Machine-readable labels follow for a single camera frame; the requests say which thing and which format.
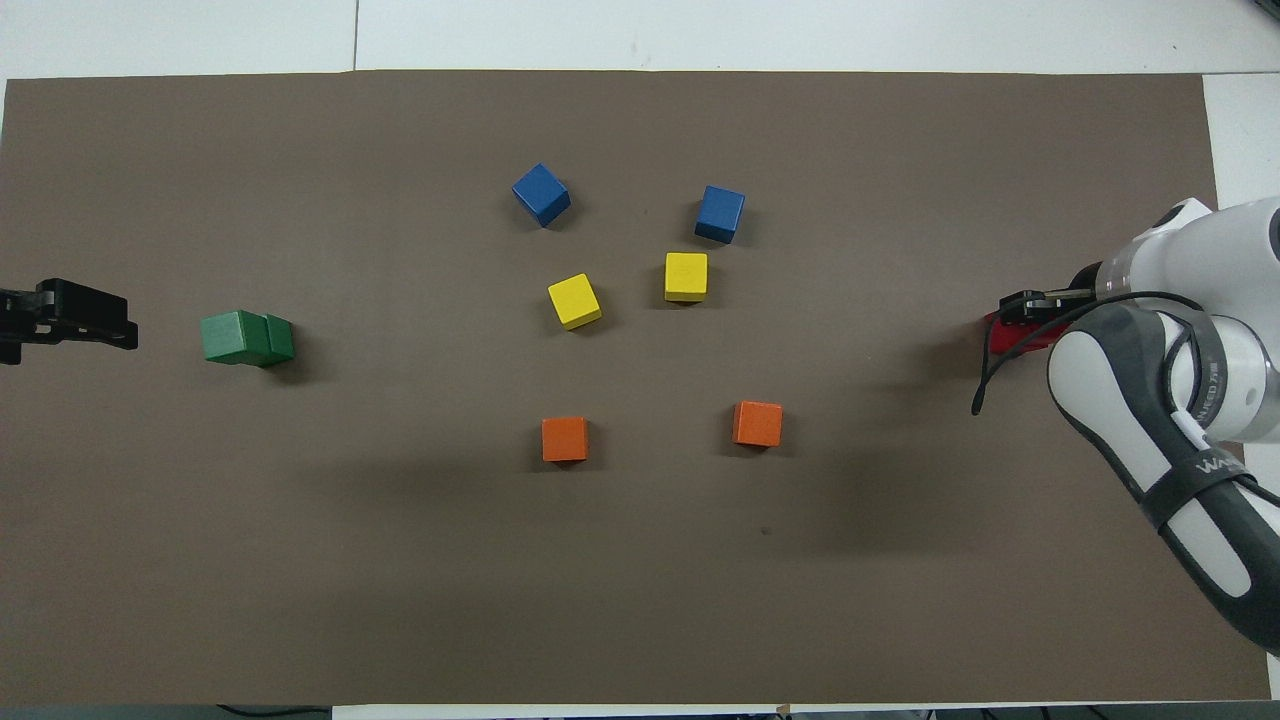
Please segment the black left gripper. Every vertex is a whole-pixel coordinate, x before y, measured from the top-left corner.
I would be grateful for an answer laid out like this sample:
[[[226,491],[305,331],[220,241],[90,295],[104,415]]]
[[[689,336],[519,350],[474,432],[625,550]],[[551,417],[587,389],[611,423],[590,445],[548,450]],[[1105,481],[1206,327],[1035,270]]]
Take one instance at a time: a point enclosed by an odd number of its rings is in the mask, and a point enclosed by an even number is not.
[[[51,322],[38,332],[38,320]],[[123,323],[110,327],[70,323]],[[133,351],[140,327],[129,322],[128,301],[114,293],[61,278],[41,281],[38,290],[1,290],[1,364],[20,364],[24,345],[87,342]]]

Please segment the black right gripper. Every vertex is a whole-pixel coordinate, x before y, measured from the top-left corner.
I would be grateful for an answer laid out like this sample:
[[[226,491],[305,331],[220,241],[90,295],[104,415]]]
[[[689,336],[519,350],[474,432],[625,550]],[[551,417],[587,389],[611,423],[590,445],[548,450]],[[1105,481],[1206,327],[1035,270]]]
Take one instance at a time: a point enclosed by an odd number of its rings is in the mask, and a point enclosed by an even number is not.
[[[1092,288],[1021,290],[1000,300],[1000,322],[1025,323],[1028,302],[1030,302],[1030,323],[1048,323],[1096,300],[1097,295]]]

